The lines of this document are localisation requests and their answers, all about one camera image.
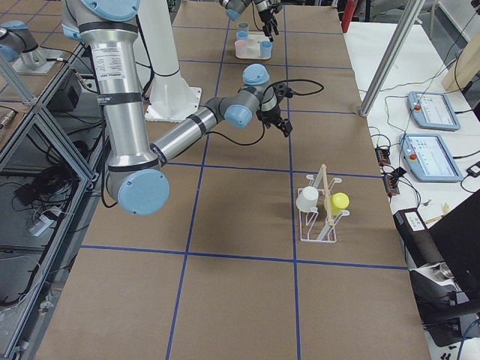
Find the black monitor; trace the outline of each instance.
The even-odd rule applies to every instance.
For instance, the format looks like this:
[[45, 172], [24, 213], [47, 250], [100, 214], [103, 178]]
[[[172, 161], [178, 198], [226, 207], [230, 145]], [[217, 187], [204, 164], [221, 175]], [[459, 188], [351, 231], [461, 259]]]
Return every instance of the black monitor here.
[[480, 190], [430, 228], [433, 242], [469, 300], [480, 299]]

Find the white table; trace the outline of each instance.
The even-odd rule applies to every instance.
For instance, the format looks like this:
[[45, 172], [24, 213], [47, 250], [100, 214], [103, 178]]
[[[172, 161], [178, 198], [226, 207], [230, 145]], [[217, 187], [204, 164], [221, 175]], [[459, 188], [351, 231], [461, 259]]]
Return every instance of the white table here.
[[[385, 52], [390, 38], [395, 30], [395, 24], [385, 23], [366, 23], [353, 22], [350, 24], [349, 31], [345, 34], [346, 45], [348, 47], [355, 79], [361, 97], [365, 96], [368, 86], [378, 68], [378, 64]], [[385, 99], [388, 96], [407, 96], [411, 91], [423, 92], [428, 89], [429, 92], [445, 92], [442, 87], [442, 78], [447, 71], [442, 59], [428, 39], [423, 28], [420, 25], [414, 25], [409, 37], [406, 39], [394, 66], [392, 67], [382, 89], [393, 88], [398, 84], [422, 83], [439, 74], [432, 80], [422, 84], [410, 84], [398, 86], [392, 90], [381, 91], [368, 114], [367, 120], [371, 134], [378, 134], [378, 128], [381, 134], [386, 135], [391, 143], [398, 143], [403, 131], [398, 130], [387, 124], [387, 113]], [[454, 108], [454, 111], [464, 111], [470, 109], [464, 96], [458, 91], [448, 94], [448, 98]], [[406, 129], [408, 134], [440, 134], [453, 156], [467, 155], [480, 149], [480, 122], [472, 112], [458, 115], [461, 129], [455, 132], [425, 130], [419, 128], [410, 117], [410, 111], [407, 107], [407, 98], [389, 98], [388, 111], [390, 113], [390, 122], [400, 129]], [[380, 136], [372, 138], [373, 144], [380, 145], [387, 142]], [[407, 165], [399, 156], [399, 146], [391, 147], [390, 154], [393, 167], [402, 166], [408, 170]], [[466, 169], [480, 161], [480, 154], [461, 160], [456, 160], [459, 169], [466, 175]], [[462, 190], [458, 183], [422, 183], [406, 174], [413, 186], [420, 192], [421, 201], [430, 201], [428, 206], [421, 206], [419, 211], [425, 214], [425, 220], [442, 214], [442, 205], [448, 203], [450, 209], [458, 206], [470, 194]], [[471, 191], [480, 189], [480, 178], [468, 178], [464, 186]], [[416, 206], [416, 198], [412, 189], [405, 184], [399, 184], [400, 195], [393, 196], [391, 200], [391, 212], [394, 214], [399, 209], [406, 209]], [[451, 359], [456, 359], [456, 350], [439, 348], [435, 346], [429, 334], [426, 334], [427, 342], [430, 347], [432, 359], [439, 359], [443, 353], [452, 353]], [[480, 339], [468, 340], [462, 350], [462, 360], [480, 359]]]

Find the yellow cup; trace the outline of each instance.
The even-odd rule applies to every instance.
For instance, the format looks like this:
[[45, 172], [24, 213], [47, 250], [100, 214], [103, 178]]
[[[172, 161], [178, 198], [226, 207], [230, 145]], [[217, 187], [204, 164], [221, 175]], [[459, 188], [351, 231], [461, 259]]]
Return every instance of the yellow cup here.
[[348, 208], [350, 199], [345, 193], [334, 193], [330, 195], [331, 214], [337, 216], [342, 210]]

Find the blue joint cap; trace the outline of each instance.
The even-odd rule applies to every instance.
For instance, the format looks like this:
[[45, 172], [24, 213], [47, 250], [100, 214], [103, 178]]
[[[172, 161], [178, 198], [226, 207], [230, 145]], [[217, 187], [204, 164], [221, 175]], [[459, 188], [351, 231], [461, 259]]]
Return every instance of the blue joint cap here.
[[102, 19], [128, 21], [138, 13], [140, 0], [81, 0], [95, 15]]
[[76, 28], [71, 28], [70, 26], [66, 26], [65, 24], [61, 24], [61, 27], [63, 28], [63, 35], [65, 35], [67, 38], [75, 41], [79, 41], [80, 43], [83, 43], [82, 35], [80, 35], [80, 32]]
[[269, 72], [261, 64], [252, 64], [243, 70], [243, 82], [246, 85], [261, 85], [269, 80]]
[[233, 9], [228, 9], [226, 11], [226, 15], [230, 18], [232, 21], [237, 21], [240, 18], [240, 13], [238, 11], [235, 11]]
[[0, 45], [0, 55], [5, 59], [7, 62], [14, 62], [20, 56], [18, 52], [7, 45]]
[[244, 105], [230, 105], [225, 112], [225, 120], [234, 128], [243, 129], [252, 119], [252, 112]]
[[26, 30], [29, 28], [23, 21], [20, 20], [7, 21], [0, 26], [7, 30]]
[[118, 191], [118, 204], [126, 212], [138, 216], [151, 215], [168, 200], [167, 177], [156, 169], [144, 169], [129, 175]]

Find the blue and white device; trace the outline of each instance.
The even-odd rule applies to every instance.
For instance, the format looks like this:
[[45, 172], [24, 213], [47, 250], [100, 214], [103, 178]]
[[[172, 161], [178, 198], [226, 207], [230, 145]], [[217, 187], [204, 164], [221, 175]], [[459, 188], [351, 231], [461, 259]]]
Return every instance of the blue and white device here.
[[461, 182], [464, 178], [440, 135], [405, 134], [401, 151], [420, 182]]
[[461, 127], [445, 94], [411, 91], [408, 104], [420, 128], [457, 131]]

